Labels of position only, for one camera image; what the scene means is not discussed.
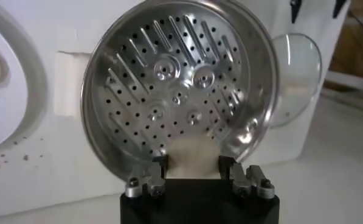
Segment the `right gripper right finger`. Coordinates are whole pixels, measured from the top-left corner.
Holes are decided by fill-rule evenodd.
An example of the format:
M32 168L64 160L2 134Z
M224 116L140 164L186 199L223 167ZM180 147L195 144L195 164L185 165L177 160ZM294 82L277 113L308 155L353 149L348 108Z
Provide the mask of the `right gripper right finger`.
M233 157L219 156L220 177L232 182L233 192L240 197L257 196L264 200L275 197L275 186L266 178L260 166L250 165L246 171Z

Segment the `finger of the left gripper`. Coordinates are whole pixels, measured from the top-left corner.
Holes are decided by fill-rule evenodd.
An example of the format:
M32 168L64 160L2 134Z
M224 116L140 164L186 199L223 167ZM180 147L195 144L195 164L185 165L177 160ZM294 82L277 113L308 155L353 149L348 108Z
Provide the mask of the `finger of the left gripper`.
M347 0L335 0L333 18L337 18Z
M302 0L290 0L291 6L291 22L295 23L298 17L300 8L302 6Z

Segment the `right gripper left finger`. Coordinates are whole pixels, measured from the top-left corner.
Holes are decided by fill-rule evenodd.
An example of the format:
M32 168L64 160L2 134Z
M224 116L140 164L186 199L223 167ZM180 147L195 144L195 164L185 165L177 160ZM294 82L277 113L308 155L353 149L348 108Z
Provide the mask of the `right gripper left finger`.
M147 167L135 164L126 181L125 196L138 198L146 190L150 196L160 197L165 191L167 164L167 155L155 156Z

